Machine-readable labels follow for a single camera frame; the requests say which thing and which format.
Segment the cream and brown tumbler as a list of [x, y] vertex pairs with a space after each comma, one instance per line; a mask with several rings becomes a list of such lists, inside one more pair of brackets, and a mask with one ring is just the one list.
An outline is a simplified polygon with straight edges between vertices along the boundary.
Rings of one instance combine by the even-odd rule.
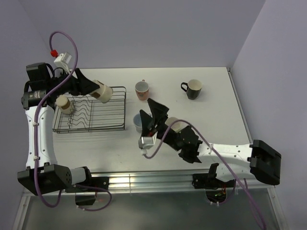
[[74, 112], [74, 104], [65, 95], [60, 95], [55, 102], [59, 110], [65, 114], [70, 115]]

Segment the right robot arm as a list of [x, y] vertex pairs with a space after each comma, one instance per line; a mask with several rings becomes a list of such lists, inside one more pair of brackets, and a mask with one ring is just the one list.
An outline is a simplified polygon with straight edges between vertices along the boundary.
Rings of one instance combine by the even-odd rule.
[[262, 140], [255, 139], [251, 144], [225, 145], [209, 143], [199, 131], [188, 123], [176, 132], [166, 125], [168, 108], [153, 99], [148, 99], [151, 114], [140, 110], [142, 132], [139, 148], [142, 155], [153, 158], [147, 151], [157, 139], [178, 152], [181, 159], [188, 163], [211, 163], [205, 176], [208, 188], [229, 185], [233, 180], [255, 178], [268, 185], [279, 185], [281, 174], [281, 154]]

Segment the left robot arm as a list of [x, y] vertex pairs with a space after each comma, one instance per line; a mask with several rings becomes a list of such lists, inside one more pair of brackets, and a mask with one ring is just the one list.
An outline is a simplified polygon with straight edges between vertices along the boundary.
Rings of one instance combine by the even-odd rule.
[[26, 169], [17, 173], [17, 180], [34, 195], [70, 189], [74, 184], [82, 191], [89, 191], [94, 180], [86, 166], [70, 169], [57, 163], [52, 126], [55, 102], [60, 95], [87, 95], [98, 84], [87, 79], [79, 68], [71, 77], [67, 73], [59, 77], [50, 75], [50, 68], [48, 63], [26, 67], [29, 80], [21, 103], [28, 122], [29, 150]]

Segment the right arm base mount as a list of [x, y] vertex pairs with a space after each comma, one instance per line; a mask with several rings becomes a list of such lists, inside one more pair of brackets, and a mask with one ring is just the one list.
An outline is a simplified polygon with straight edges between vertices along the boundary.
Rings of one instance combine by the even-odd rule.
[[217, 167], [219, 163], [214, 163], [210, 166], [208, 173], [195, 173], [192, 175], [192, 186], [195, 189], [211, 189], [216, 190], [219, 188], [233, 188], [235, 180], [223, 182], [216, 178]]

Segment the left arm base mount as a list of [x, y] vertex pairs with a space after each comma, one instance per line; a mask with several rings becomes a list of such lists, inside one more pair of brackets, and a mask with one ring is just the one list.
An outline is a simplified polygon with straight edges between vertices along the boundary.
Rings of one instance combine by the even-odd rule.
[[106, 192], [109, 195], [108, 202], [102, 207], [106, 208], [112, 201], [112, 195], [108, 190], [109, 177], [98, 176], [91, 177], [89, 181], [79, 183], [78, 185], [72, 185], [65, 189], [66, 193], [75, 194], [75, 204], [78, 207], [86, 208], [86, 206], [92, 206], [95, 201], [98, 201], [97, 196], [99, 192]]

